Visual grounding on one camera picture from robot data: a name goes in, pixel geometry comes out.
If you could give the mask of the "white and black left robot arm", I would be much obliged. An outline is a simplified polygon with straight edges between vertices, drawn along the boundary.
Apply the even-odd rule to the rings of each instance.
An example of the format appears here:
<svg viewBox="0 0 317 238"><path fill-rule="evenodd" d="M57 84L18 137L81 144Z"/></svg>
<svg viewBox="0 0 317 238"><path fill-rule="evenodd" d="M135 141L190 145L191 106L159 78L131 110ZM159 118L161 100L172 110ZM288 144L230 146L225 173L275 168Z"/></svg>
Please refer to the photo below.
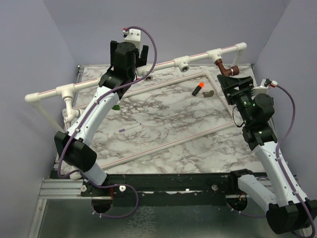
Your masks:
<svg viewBox="0 0 317 238"><path fill-rule="evenodd" d="M130 42L111 41L111 65L101 76L93 99L66 132L59 131L54 136L59 158L92 181L92 190L97 195L107 194L109 183L106 172L97 163L96 152L90 148L92 139L108 112L136 80L136 68L147 63L148 50L147 45L139 50Z"/></svg>

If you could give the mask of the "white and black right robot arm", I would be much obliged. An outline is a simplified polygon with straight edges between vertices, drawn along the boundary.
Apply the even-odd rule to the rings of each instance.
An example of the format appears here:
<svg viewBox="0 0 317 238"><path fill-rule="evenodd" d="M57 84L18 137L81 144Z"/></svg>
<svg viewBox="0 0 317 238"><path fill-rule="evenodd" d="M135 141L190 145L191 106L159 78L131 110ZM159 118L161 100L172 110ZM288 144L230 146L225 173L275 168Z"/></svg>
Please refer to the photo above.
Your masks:
<svg viewBox="0 0 317 238"><path fill-rule="evenodd" d="M282 86L265 79L260 87L255 87L250 76L235 78L220 74L217 78L227 103L240 113L244 140L260 160L273 188L268 190L250 170L243 169L231 172L228 190L234 194L247 193L265 212L276 234L295 234L297 230L311 228L310 236L314 238L317 202L310 200L296 182L280 151L283 140L277 139L269 125L275 110L267 90Z"/></svg>

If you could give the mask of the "white PVC pipe frame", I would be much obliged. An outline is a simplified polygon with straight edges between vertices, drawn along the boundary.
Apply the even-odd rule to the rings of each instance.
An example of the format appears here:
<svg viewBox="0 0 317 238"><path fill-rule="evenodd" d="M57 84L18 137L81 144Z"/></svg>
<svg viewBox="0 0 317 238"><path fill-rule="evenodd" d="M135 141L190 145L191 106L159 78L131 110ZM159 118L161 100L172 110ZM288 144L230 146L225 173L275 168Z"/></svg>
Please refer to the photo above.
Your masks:
<svg viewBox="0 0 317 238"><path fill-rule="evenodd" d="M206 51L205 53L201 53L201 54L175 58L170 61L158 63L154 66L152 65L141 66L136 69L136 72L137 72L137 76L143 77L145 81L150 81L153 79L153 74L156 71L162 71L169 68L178 68L182 73L185 73L190 69L189 63L193 61L206 60L206 59L211 60L214 65L215 65L214 62L217 59L222 59L224 67L229 68L234 65L238 66L240 59L243 56L246 48L247 48L247 44L245 42L241 42L226 48L218 48L218 49ZM150 85L140 90L134 90L129 92L128 95L134 96L139 93L148 92L152 89L162 88L164 86L169 86L172 84L184 82L186 80L191 80L198 77L209 77L209 76L211 76L211 73L207 70L204 70L202 72L185 75L180 78L176 78L166 82L161 82L155 85ZM48 98L52 98L56 96L61 96L61 98L65 96L75 97L75 94L77 94L79 91L96 87L98 86L100 82L101 82L101 78L98 77L96 79L92 79L92 80L88 80L84 82L58 86L55 89L48 90L45 92L36 92L36 93L28 94L25 96L25 101L28 104L30 104L33 108L35 108L53 126L53 128L56 131L62 131L61 126L59 126L58 123L50 116L50 114L40 105L41 101L44 99L48 99ZM87 107L87 105L85 104L78 107L74 107L74 106L72 107L75 110L79 110L81 115L84 112L84 109ZM65 115L65 112L66 112L66 109L62 111L63 116Z"/></svg>

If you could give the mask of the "brown plastic faucet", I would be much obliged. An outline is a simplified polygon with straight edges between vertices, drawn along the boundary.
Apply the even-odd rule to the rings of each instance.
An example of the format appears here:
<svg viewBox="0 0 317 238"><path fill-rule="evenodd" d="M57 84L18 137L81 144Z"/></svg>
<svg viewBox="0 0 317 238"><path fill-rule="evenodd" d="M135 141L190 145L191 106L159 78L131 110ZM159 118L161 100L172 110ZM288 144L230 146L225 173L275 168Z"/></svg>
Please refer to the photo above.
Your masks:
<svg viewBox="0 0 317 238"><path fill-rule="evenodd" d="M224 76L230 77L230 76L236 76L240 73L239 67L234 65L229 68L225 68L222 62L222 59L217 59L215 62L215 65L220 70L220 73Z"/></svg>

